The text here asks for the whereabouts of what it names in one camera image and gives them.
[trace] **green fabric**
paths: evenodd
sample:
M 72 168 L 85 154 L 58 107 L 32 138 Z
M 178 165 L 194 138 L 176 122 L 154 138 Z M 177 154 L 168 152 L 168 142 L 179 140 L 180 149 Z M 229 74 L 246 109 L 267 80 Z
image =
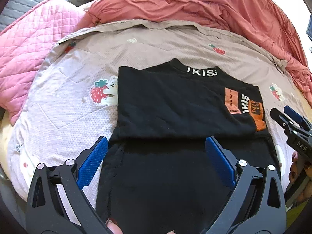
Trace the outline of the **green fabric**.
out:
M 292 223 L 299 216 L 303 208 L 307 205 L 308 201 L 300 204 L 299 206 L 287 211 L 287 228 L 292 225 Z

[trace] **blue gripper pad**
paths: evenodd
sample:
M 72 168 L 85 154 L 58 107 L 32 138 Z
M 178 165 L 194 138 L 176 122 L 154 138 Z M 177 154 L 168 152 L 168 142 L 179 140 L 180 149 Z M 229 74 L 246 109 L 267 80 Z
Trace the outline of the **blue gripper pad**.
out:
M 229 188 L 235 186 L 235 170 L 228 162 L 221 149 L 216 145 L 211 137 L 208 137 L 205 142 L 205 150 L 210 158 L 215 170 L 219 174 L 222 183 Z
M 90 184 L 96 170 L 99 168 L 108 150 L 108 141 L 105 137 L 96 145 L 78 171 L 77 184 L 80 190 Z
M 298 123 L 299 125 L 302 123 L 302 116 L 290 108 L 288 105 L 284 107 L 284 113 L 291 117 L 294 122 Z

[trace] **pink quilted blanket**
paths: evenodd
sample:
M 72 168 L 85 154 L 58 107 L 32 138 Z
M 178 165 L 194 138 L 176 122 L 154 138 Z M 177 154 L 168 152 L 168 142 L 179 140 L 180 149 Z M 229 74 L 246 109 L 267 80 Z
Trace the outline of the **pink quilted blanket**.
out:
M 84 10 L 64 0 L 44 0 L 0 33 L 0 106 L 9 111 L 12 125 L 52 46 L 91 26 Z
M 312 105 L 311 72 L 299 36 L 285 13 L 271 0 L 100 0 L 89 12 L 101 23 L 127 19 L 189 20 L 244 36 L 275 57 Z

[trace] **floor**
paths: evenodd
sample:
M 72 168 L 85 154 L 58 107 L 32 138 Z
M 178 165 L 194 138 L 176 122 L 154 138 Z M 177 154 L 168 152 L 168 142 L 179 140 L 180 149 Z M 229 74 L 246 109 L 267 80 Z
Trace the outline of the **floor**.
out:
M 310 48 L 312 41 L 306 34 L 311 13 L 303 0 L 273 0 L 288 16 L 298 32 L 305 56 L 308 60 L 310 70 L 312 70 L 312 54 Z

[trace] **silver screw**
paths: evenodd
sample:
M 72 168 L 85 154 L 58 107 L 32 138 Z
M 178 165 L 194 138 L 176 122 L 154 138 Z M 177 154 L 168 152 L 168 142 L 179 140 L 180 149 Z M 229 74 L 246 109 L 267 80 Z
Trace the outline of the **silver screw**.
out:
M 240 166 L 246 166 L 247 165 L 247 162 L 245 160 L 239 160 L 238 163 Z
M 40 164 L 37 165 L 37 168 L 38 168 L 39 170 L 41 170 L 43 167 L 44 167 L 44 164 L 43 164 L 43 163 L 40 163 Z
M 74 163 L 75 161 L 74 161 L 74 159 L 68 159 L 67 161 L 66 161 L 66 165 L 73 165 L 73 163 Z
M 274 170 L 275 170 L 275 166 L 272 165 L 272 164 L 269 164 L 269 165 L 268 165 L 268 168 L 269 168 L 269 170 L 271 170 L 271 171 L 274 171 Z

